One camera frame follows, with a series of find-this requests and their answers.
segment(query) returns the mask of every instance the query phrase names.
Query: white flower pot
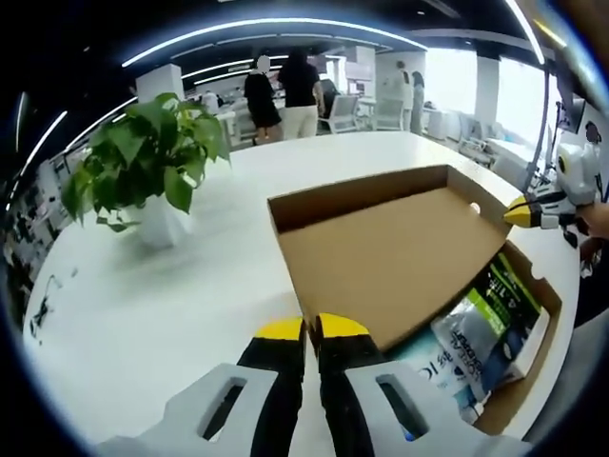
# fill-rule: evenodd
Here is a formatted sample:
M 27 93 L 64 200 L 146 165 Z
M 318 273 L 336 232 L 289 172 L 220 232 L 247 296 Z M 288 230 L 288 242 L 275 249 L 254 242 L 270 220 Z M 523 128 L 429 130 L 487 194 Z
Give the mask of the white flower pot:
M 192 217 L 169 204 L 165 195 L 152 195 L 142 209 L 128 209 L 142 241 L 147 245 L 162 249 L 176 246 L 192 232 Z

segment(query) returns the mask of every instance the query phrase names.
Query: black shirt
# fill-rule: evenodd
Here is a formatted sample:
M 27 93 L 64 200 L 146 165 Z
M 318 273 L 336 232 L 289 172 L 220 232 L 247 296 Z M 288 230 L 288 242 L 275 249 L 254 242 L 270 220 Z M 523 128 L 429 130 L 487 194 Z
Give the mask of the black shirt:
M 273 88 L 264 74 L 250 73 L 246 78 L 245 96 L 247 102 L 260 107 L 273 103 Z
M 315 106 L 313 86 L 320 80 L 320 75 L 310 64 L 304 67 L 284 65 L 277 78 L 285 89 L 285 107 Z

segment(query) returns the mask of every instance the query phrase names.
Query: computer monitor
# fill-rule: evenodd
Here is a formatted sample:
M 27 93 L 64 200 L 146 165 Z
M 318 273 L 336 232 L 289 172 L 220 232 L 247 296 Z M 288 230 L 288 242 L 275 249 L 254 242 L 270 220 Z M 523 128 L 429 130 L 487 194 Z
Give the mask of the computer monitor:
M 578 134 L 581 127 L 583 112 L 586 108 L 586 101 L 579 97 L 573 98 L 573 95 L 571 95 L 571 98 L 571 103 L 565 104 L 564 101 L 559 102 L 557 127 L 564 131 Z

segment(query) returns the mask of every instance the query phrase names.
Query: human hand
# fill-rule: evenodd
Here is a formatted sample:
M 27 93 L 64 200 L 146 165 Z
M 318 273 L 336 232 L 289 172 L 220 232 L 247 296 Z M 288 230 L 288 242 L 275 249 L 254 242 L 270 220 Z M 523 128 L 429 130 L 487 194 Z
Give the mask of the human hand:
M 595 203 L 578 209 L 578 217 L 588 225 L 590 236 L 609 240 L 609 205 Z

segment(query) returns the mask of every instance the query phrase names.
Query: robotic arm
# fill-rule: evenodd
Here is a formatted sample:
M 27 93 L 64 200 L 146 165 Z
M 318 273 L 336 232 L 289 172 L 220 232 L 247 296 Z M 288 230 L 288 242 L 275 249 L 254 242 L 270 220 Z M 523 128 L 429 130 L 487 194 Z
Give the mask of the robotic arm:
M 287 457 L 303 400 L 305 327 L 296 318 L 261 328 L 237 365 L 219 365 L 171 398 L 159 424 L 112 438 L 97 454 Z M 452 397 L 385 361 L 357 322 L 320 314 L 309 334 L 337 457 L 516 457 L 530 449 L 469 426 Z
M 505 222 L 518 227 L 563 228 L 574 248 L 577 237 L 567 226 L 577 224 L 587 234 L 587 226 L 577 218 L 577 209 L 599 202 L 602 197 L 599 157 L 593 145 L 584 148 L 559 146 L 557 181 L 538 187 L 516 199 L 504 215 Z

